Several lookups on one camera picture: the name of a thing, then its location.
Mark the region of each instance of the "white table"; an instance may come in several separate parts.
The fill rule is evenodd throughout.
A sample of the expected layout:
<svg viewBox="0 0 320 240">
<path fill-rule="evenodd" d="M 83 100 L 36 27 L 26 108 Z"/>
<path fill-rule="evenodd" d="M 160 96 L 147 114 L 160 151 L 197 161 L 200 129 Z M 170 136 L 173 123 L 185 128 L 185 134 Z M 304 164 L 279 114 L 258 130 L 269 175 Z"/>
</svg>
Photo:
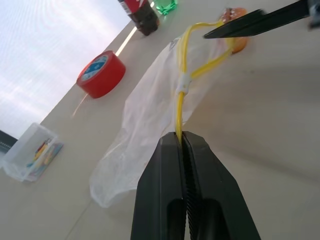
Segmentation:
<svg viewBox="0 0 320 240">
<path fill-rule="evenodd" d="M 273 11 L 291 2 L 231 6 Z M 188 25 L 215 21 L 222 8 L 180 0 L 157 32 L 134 34 L 120 54 L 126 75 L 112 92 L 83 100 L 72 87 L 42 122 L 65 143 L 42 178 L 27 184 L 0 172 L 0 239 L 130 239 L 135 193 L 103 209 L 90 197 L 89 177 L 120 128 L 125 99 L 156 56 Z M 132 28 L 107 49 L 116 51 Z M 319 39 L 307 20 L 253 37 L 184 128 L 203 136 L 236 178 L 262 239 L 319 238 Z"/>
</svg>

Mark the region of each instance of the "yellow cable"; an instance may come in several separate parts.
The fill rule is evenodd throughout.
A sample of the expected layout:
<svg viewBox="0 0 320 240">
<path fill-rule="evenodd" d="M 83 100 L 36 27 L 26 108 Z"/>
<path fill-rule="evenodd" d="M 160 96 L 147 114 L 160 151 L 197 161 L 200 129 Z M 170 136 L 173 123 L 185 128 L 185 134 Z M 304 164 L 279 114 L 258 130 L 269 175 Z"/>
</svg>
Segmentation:
<svg viewBox="0 0 320 240">
<path fill-rule="evenodd" d="M 200 23 L 197 23 L 197 24 L 189 27 L 186 30 L 185 34 L 179 40 L 178 45 L 177 45 L 178 66 L 179 66 L 179 68 L 181 68 L 180 70 L 183 74 L 186 74 L 188 72 L 188 70 L 187 70 L 187 52 L 188 52 L 188 43 L 189 43 L 189 38 L 190 38 L 191 33 L 194 30 L 202 28 L 202 27 L 212 27 L 212 26 L 220 27 L 222 25 L 223 25 L 223 22 L 221 22 L 221 21 L 218 21 L 215 23 L 200 22 Z M 234 47 L 234 39 L 228 38 L 226 40 L 226 42 L 228 45 L 228 49 L 219 57 L 209 61 L 205 65 L 199 67 L 197 70 L 192 72 L 190 75 L 192 79 L 195 79 L 195 78 L 199 77 L 200 75 L 215 68 L 232 53 L 233 47 Z M 177 98 L 177 104 L 176 104 L 175 133 L 176 133 L 176 136 L 177 136 L 180 144 L 182 144 L 182 125 L 183 125 L 182 112 L 183 112 L 184 98 L 185 98 L 185 93 L 183 91 L 179 92 L 178 98 Z"/>
</svg>

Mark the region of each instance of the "plastic bag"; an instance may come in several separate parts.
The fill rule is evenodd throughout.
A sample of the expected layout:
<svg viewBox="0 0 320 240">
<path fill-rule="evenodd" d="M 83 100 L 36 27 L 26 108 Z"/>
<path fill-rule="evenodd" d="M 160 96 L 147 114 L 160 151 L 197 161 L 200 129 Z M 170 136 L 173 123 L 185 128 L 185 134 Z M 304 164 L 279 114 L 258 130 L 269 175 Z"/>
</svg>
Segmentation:
<svg viewBox="0 0 320 240">
<path fill-rule="evenodd" d="M 203 39 L 196 30 L 188 44 L 188 71 L 196 70 L 223 54 L 228 46 L 224 39 Z M 90 178 L 90 193 L 101 207 L 118 202 L 123 193 L 135 190 L 159 139 L 175 130 L 176 89 L 180 76 L 180 52 L 176 38 L 163 49 L 125 101 L 121 130 Z M 183 104 L 183 122 L 192 115 L 215 81 L 221 67 L 195 80 Z"/>
</svg>

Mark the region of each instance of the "plastic container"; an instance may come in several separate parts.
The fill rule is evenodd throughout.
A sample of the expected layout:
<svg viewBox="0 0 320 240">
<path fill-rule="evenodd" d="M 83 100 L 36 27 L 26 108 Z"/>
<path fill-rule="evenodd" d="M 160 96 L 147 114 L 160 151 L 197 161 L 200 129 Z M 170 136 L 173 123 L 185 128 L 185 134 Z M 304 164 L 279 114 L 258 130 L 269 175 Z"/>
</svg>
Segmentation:
<svg viewBox="0 0 320 240">
<path fill-rule="evenodd" d="M 154 0 L 154 4 L 159 13 L 167 15 L 170 11 L 176 9 L 178 0 Z"/>
<path fill-rule="evenodd" d="M 148 0 L 118 0 L 122 8 L 134 22 L 136 28 L 145 36 L 156 31 L 159 18 Z"/>
<path fill-rule="evenodd" d="M 62 146 L 56 134 L 33 123 L 4 156 L 3 169 L 7 175 L 20 182 L 34 182 Z"/>
</svg>

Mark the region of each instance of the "red tape roll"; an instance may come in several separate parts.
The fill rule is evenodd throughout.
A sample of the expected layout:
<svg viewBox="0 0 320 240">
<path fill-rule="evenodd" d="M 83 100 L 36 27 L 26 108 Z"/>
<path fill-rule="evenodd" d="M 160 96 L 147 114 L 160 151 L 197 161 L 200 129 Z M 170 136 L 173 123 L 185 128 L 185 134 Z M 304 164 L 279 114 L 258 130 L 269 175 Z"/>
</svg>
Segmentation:
<svg viewBox="0 0 320 240">
<path fill-rule="evenodd" d="M 114 89 L 125 72 L 126 67 L 120 59 L 112 51 L 105 51 L 82 70 L 76 84 L 96 99 Z"/>
</svg>

